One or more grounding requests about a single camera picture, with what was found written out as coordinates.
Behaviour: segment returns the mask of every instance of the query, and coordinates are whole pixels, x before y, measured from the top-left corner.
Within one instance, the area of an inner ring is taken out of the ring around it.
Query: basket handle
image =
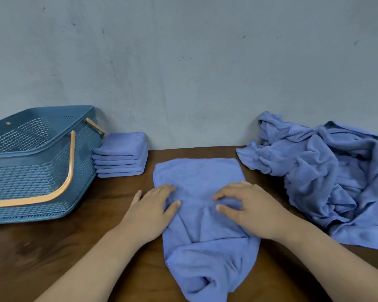
[[[12,207],[16,205],[25,205],[25,204],[34,204],[34,203],[44,203],[50,200],[53,200],[56,197],[59,197],[61,194],[65,192],[68,186],[73,179],[73,172],[74,172],[74,151],[76,147],[76,132],[74,130],[71,131],[71,140],[70,140],[70,160],[68,163],[68,174],[65,182],[58,188],[56,191],[42,195],[42,196],[34,196],[34,197],[27,197],[27,198],[16,198],[16,199],[5,199],[0,200],[0,207]]]
[[[98,129],[101,132],[101,136],[103,136],[105,134],[105,131],[101,127],[99,127],[97,124],[95,124],[94,121],[91,120],[89,117],[87,117],[85,120],[88,124],[90,124],[91,126],[94,126],[96,129]]]

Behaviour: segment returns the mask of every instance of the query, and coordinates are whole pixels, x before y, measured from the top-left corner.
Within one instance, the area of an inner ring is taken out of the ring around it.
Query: person
[[[164,212],[175,188],[164,185],[134,196],[121,223],[110,230],[36,302],[107,301],[119,276],[136,251],[157,238],[181,202]],[[240,211],[216,205],[216,210],[251,233],[275,240],[292,251],[311,271],[334,302],[378,302],[378,270],[348,251],[310,222],[296,217],[261,187],[242,181],[230,183],[213,200],[242,202]]]

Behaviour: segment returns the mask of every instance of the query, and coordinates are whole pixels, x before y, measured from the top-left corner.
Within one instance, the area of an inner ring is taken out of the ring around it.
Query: plastic laundry basket
[[[0,223],[65,216],[95,177],[103,130],[93,106],[27,109],[0,120]]]

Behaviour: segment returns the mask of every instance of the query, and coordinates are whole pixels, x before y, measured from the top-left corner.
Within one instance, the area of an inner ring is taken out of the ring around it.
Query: hand
[[[156,239],[168,226],[181,202],[174,201],[164,212],[166,198],[175,191],[166,184],[148,191],[140,200],[141,190],[136,193],[118,227],[127,229],[140,246]]]
[[[213,200],[223,197],[240,200],[241,210],[237,211],[222,204],[218,204],[216,210],[261,238],[280,240],[299,220],[256,184],[246,181],[230,183],[219,190]]]

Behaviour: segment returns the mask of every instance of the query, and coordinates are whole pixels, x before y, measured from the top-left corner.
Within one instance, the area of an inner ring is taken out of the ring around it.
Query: basket rim
[[[94,109],[94,106],[92,105],[66,105],[66,106],[46,106],[46,107],[33,107],[33,108],[28,108],[20,112],[25,112],[27,110],[33,110],[33,109],[40,109],[40,108],[56,108],[56,107],[90,107],[84,114],[82,114],[78,119],[76,119],[71,125],[69,125],[67,128],[65,128],[63,131],[58,133],[56,136],[54,136],[50,141],[46,142],[45,144],[38,146],[33,149],[29,149],[27,151],[11,151],[11,152],[0,152],[0,158],[8,158],[8,157],[20,157],[20,156],[28,156],[28,155],[35,155],[39,152],[42,152],[49,147],[51,147],[53,144],[55,144],[57,141],[59,141],[62,137],[64,137],[66,134],[70,133],[75,126],[77,126],[86,116]]]

